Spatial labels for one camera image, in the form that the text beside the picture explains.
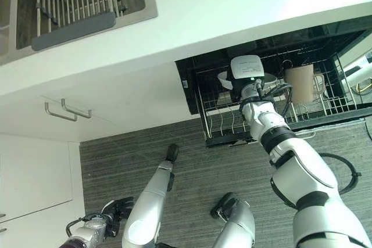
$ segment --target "dishwasher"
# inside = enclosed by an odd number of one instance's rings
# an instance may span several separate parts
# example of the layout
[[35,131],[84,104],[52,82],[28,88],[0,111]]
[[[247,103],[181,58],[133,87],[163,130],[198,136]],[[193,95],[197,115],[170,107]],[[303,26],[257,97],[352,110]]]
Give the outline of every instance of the dishwasher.
[[[284,82],[283,72],[288,61],[292,67],[312,64],[314,72],[323,75],[324,81],[314,79],[314,86],[325,86],[325,91],[315,94],[312,102],[290,104],[284,116],[295,132],[315,131],[325,125],[371,115],[372,99],[365,101],[353,93],[346,79],[349,73],[344,70],[341,58],[371,33],[372,16],[366,16],[274,35],[176,61],[188,108],[191,114],[201,117],[206,146],[253,141],[239,111],[241,102],[231,98],[229,90],[218,78],[230,67],[232,58],[242,55],[258,55],[265,73],[274,77],[266,83],[264,92]],[[285,94],[274,97],[277,110],[285,104]]]

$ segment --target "white countertop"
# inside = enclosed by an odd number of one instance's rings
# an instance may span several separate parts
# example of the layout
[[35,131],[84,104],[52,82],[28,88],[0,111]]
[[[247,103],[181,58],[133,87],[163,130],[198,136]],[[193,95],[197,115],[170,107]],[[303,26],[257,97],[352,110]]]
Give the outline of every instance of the white countertop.
[[158,17],[0,67],[0,105],[223,47],[372,14],[372,0],[156,0]]

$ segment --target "metal wire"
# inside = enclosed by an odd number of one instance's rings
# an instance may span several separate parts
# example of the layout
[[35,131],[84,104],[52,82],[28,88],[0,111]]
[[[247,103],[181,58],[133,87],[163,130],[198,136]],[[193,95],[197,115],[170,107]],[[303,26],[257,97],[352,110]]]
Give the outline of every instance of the metal wire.
[[[297,54],[308,52],[316,53],[324,47],[325,46],[319,48],[308,45],[300,49],[288,50],[287,52],[296,52]],[[282,53],[277,53],[275,55],[261,57],[261,59],[272,59],[281,54]],[[356,109],[356,103],[351,97],[352,93],[350,87],[344,88],[342,86],[341,77],[344,77],[344,70],[336,55],[335,57],[335,67],[329,70],[326,67],[326,63],[329,63],[329,60],[319,59],[316,55],[314,56],[315,72],[322,74],[325,82],[323,85],[320,80],[314,78],[314,90],[317,92],[320,88],[325,88],[325,90],[324,92],[315,94],[312,102],[304,104],[291,103],[284,116],[287,123],[297,123]],[[201,101],[200,109],[202,110],[200,113],[204,115],[204,125],[207,126],[206,133],[209,138],[214,137],[216,133],[223,136],[226,134],[249,131],[247,123],[241,117],[241,113],[238,110],[241,102],[233,102],[230,99],[229,91],[223,88],[220,81],[217,79],[217,74],[227,69],[228,66],[223,66],[196,73],[198,84],[197,97]],[[268,91],[281,85],[283,82],[283,78],[278,78],[274,84],[271,84],[269,87],[264,87],[263,93],[268,93]],[[281,94],[274,97],[275,107],[279,112],[283,109],[287,96],[288,94]]]

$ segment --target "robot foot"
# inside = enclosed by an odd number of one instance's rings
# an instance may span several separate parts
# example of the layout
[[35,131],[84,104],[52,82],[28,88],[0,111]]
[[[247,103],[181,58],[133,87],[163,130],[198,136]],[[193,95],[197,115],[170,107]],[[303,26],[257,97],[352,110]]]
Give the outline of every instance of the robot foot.
[[165,160],[171,161],[173,164],[177,159],[179,149],[179,146],[175,145],[174,143],[168,146],[167,157],[165,158]]
[[231,209],[237,202],[237,195],[233,192],[226,193],[216,204],[214,208],[211,209],[210,215],[214,219],[222,218],[227,221],[230,216]]
[[156,248],[176,248],[176,247],[169,246],[169,245],[164,244],[164,243],[158,243],[158,244],[156,245]]

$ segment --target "dish drying rack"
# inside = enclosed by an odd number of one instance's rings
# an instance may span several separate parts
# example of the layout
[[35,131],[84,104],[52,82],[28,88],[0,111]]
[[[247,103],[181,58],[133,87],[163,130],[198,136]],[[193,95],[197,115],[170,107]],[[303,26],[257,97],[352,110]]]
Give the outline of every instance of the dish drying rack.
[[[313,51],[313,48],[297,50],[298,53]],[[265,64],[269,61],[273,62],[273,59],[277,59],[276,56],[278,55],[280,54],[262,56],[261,60],[264,68]],[[290,104],[284,118],[291,129],[298,131],[307,127],[316,127],[370,114],[370,112],[364,111],[357,105],[347,81],[346,86],[342,85],[345,72],[337,53],[328,59],[314,56],[310,63],[314,65],[315,73],[321,73],[324,76],[325,91],[322,94],[314,94],[312,102],[298,105]],[[236,143],[240,140],[253,141],[249,135],[249,126],[239,111],[241,102],[232,102],[229,91],[222,87],[217,78],[218,73],[227,71],[228,67],[229,65],[221,66],[196,73],[197,90],[195,97],[199,100],[198,110],[201,115],[207,146]],[[277,80],[265,85],[264,93],[284,82],[282,72],[281,69],[279,73],[271,73],[277,77]],[[321,83],[323,83],[321,80],[314,77],[315,92],[322,88]],[[274,106],[279,113],[283,111],[286,101],[285,94],[274,97]]]
[[[52,45],[110,28],[115,18],[123,17],[127,7],[123,0],[37,0],[37,37],[32,49],[39,51]],[[42,34],[42,17],[48,31]]]

